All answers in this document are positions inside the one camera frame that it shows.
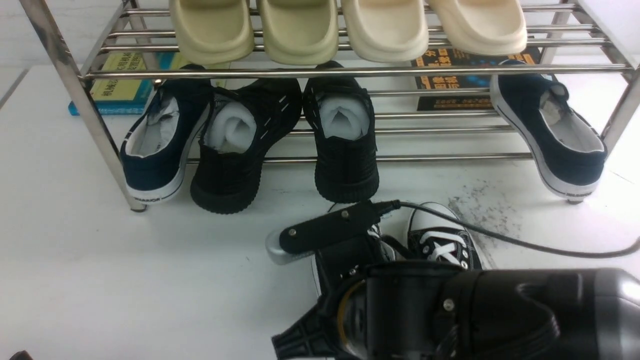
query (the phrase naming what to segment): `white shoelace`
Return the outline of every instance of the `white shoelace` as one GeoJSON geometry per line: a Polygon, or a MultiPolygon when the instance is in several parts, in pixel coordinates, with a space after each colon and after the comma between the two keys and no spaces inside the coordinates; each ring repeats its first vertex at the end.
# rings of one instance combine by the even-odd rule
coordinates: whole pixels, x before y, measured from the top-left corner
{"type": "MultiPolygon", "coordinates": [[[[467,243],[465,243],[465,240],[462,238],[462,236],[458,234],[442,233],[440,231],[427,231],[426,233],[422,234],[422,236],[420,237],[420,244],[423,244],[425,241],[427,241],[428,238],[431,237],[456,241],[460,243],[463,248],[467,248],[467,243]]],[[[458,259],[453,256],[453,252],[456,251],[456,244],[448,243],[447,245],[440,245],[439,243],[434,241],[433,245],[435,246],[435,249],[433,249],[431,254],[427,257],[427,260],[436,261],[439,257],[442,257],[452,264],[461,265],[458,259]]]]}

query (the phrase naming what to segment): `slide sandal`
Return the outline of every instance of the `slide sandal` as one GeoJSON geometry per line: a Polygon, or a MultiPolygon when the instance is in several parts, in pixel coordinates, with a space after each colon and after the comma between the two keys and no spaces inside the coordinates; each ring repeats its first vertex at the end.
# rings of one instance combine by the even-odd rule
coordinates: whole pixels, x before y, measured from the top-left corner
{"type": "Polygon", "coordinates": [[[249,0],[170,0],[175,38],[189,61],[210,65],[253,51],[249,0]]]}
{"type": "Polygon", "coordinates": [[[422,0],[342,0],[351,47],[378,62],[409,61],[429,47],[422,0]]]}
{"type": "Polygon", "coordinates": [[[278,63],[317,65],[338,51],[335,0],[258,0],[264,48],[278,63]]]}
{"type": "Polygon", "coordinates": [[[518,0],[429,0],[453,47],[472,54],[510,55],[527,47],[518,0]]]}

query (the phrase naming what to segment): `shoe rack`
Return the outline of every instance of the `shoe rack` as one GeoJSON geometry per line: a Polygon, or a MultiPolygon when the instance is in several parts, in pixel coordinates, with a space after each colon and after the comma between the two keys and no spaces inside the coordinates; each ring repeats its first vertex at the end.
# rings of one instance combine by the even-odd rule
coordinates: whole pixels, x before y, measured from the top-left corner
{"type": "MultiPolygon", "coordinates": [[[[544,26],[528,26],[529,34],[546,34],[544,38],[529,40],[528,46],[542,48],[541,65],[527,65],[521,67],[496,66],[496,67],[470,67],[451,66],[436,68],[405,67],[371,67],[371,68],[347,68],[347,69],[234,69],[234,70],[158,70],[154,53],[178,51],[177,45],[154,44],[153,38],[172,38],[175,32],[171,29],[149,29],[145,19],[148,17],[168,17],[166,8],[140,8],[138,0],[114,0],[118,3],[116,12],[108,22],[104,31],[97,39],[86,63],[79,69],[76,66],[72,54],[60,33],[54,17],[49,11],[46,0],[20,0],[27,16],[29,17],[40,41],[45,47],[53,62],[65,88],[71,99],[75,102],[78,112],[86,124],[90,135],[100,150],[104,161],[109,167],[113,177],[120,186],[124,197],[133,211],[141,212],[145,206],[131,198],[125,188],[124,172],[118,157],[118,146],[113,141],[109,129],[105,125],[98,112],[89,90],[92,81],[96,79],[162,79],[175,78],[310,78],[316,76],[345,75],[362,77],[388,77],[388,76],[463,76],[463,75],[490,75],[490,74],[574,74],[574,73],[603,73],[613,72],[621,74],[627,80],[628,86],[613,111],[601,137],[611,151],[624,132],[635,110],[640,105],[640,69],[631,65],[630,57],[626,56],[620,46],[616,46],[615,38],[594,21],[594,15],[589,14],[581,5],[582,0],[561,0],[558,4],[526,5],[524,12],[553,12],[553,21],[544,26]],[[570,16],[574,16],[579,24],[568,24],[570,16]],[[584,38],[563,38],[564,33],[582,32],[589,34],[584,38]],[[122,45],[118,39],[133,38],[136,43],[122,45]],[[611,63],[598,65],[552,65],[551,61],[559,47],[568,46],[592,46],[599,47],[608,57],[611,63]],[[135,72],[113,72],[99,70],[104,64],[109,53],[114,52],[142,52],[148,70],[135,72]]],[[[429,6],[424,7],[425,13],[432,13],[429,6]]],[[[251,16],[258,16],[256,9],[251,9],[251,16]]],[[[442,35],[442,28],[431,26],[429,32],[433,35],[442,35]]],[[[340,29],[340,36],[346,35],[345,29],[340,29]]],[[[261,37],[262,31],[255,30],[255,37],[261,37]]],[[[448,40],[433,38],[429,43],[430,49],[450,47],[448,40]]],[[[340,51],[351,50],[351,46],[342,38],[340,51]]],[[[256,45],[254,51],[264,51],[263,45],[256,45]]],[[[447,90],[407,90],[407,91],[372,91],[375,97],[399,97],[399,96],[438,96],[438,95],[477,95],[487,94],[487,88],[475,89],[447,89],[447,90]]],[[[426,124],[433,119],[459,119],[468,118],[468,126],[433,127],[425,125],[419,128],[385,128],[376,131],[376,135],[452,135],[452,134],[481,134],[501,133],[510,131],[508,126],[477,126],[472,125],[474,118],[498,117],[493,110],[451,110],[429,111],[409,113],[379,113],[378,119],[421,119],[426,124]]],[[[290,136],[312,136],[311,131],[295,130],[290,136]]],[[[379,156],[378,161],[386,162],[413,162],[433,163],[439,161],[474,161],[474,160],[526,160],[531,159],[530,153],[495,153],[495,154],[447,154],[447,155],[403,155],[379,156]]],[[[268,158],[267,163],[313,163],[313,157],[268,158]]]]}

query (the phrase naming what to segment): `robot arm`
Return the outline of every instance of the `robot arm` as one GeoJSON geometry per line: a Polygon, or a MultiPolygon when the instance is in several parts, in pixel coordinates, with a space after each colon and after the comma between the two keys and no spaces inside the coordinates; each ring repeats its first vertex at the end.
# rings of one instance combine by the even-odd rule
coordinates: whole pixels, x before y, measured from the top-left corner
{"type": "MultiPolygon", "coordinates": [[[[352,208],[270,236],[272,258],[315,251],[322,259],[325,249],[340,254],[336,247],[354,241],[371,252],[358,234],[380,220],[373,211],[349,222],[360,219],[352,208]],[[313,231],[318,224],[323,230],[313,231]]],[[[640,282],[622,270],[466,272],[375,255],[358,262],[366,270],[333,282],[273,337],[278,359],[640,359],[640,282]]]]}

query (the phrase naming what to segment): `black and white sneaker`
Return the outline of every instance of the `black and white sneaker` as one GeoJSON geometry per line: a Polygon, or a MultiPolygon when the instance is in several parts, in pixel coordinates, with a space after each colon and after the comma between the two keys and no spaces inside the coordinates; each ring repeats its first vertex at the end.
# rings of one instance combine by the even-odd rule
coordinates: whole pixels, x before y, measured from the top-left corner
{"type": "MultiPolygon", "coordinates": [[[[335,61],[319,69],[342,67],[335,61]]],[[[332,202],[360,202],[378,191],[375,117],[371,98],[354,78],[309,79],[307,122],[316,138],[316,188],[332,202]]]]}
{"type": "Polygon", "coordinates": [[[214,91],[191,197],[208,211],[233,214],[253,202],[264,156],[300,120],[302,94],[296,79],[259,79],[238,90],[214,91]]]}
{"type": "MultiPolygon", "coordinates": [[[[436,202],[421,205],[458,218],[449,208],[436,202]]],[[[418,258],[459,265],[465,270],[483,269],[471,234],[458,224],[424,211],[413,210],[406,235],[409,251],[418,258]]]]}
{"type": "MultiPolygon", "coordinates": [[[[329,210],[327,210],[327,213],[340,211],[344,208],[350,207],[351,205],[353,204],[334,204],[329,208],[329,210]]],[[[367,235],[370,237],[370,239],[378,241],[380,243],[380,253],[382,255],[383,261],[391,262],[396,260],[396,252],[393,250],[393,248],[387,245],[386,243],[383,243],[382,241],[380,241],[380,239],[382,238],[382,230],[380,229],[380,224],[375,224],[371,228],[369,228],[369,230],[367,231],[367,235]]],[[[355,250],[359,253],[358,255],[362,255],[364,253],[362,249],[359,249],[359,250],[355,249],[355,250]]],[[[335,257],[339,259],[329,259],[329,260],[332,261],[333,263],[343,263],[351,260],[349,258],[349,254],[346,252],[344,253],[338,252],[335,254],[335,257]]],[[[317,290],[318,296],[326,293],[325,287],[326,287],[327,281],[325,279],[322,279],[322,275],[318,272],[316,255],[311,256],[311,271],[314,276],[314,282],[316,283],[316,290],[317,290]]]]}
{"type": "Polygon", "coordinates": [[[494,75],[490,92],[493,107],[527,142],[545,186],[572,201],[591,195],[602,175],[607,147],[569,107],[566,87],[539,74],[494,75]]]}
{"type": "MultiPolygon", "coordinates": [[[[183,69],[202,69],[187,65],[183,69]]],[[[165,81],[120,148],[127,190],[136,200],[157,204],[178,193],[191,143],[209,117],[208,79],[165,81]]]]}

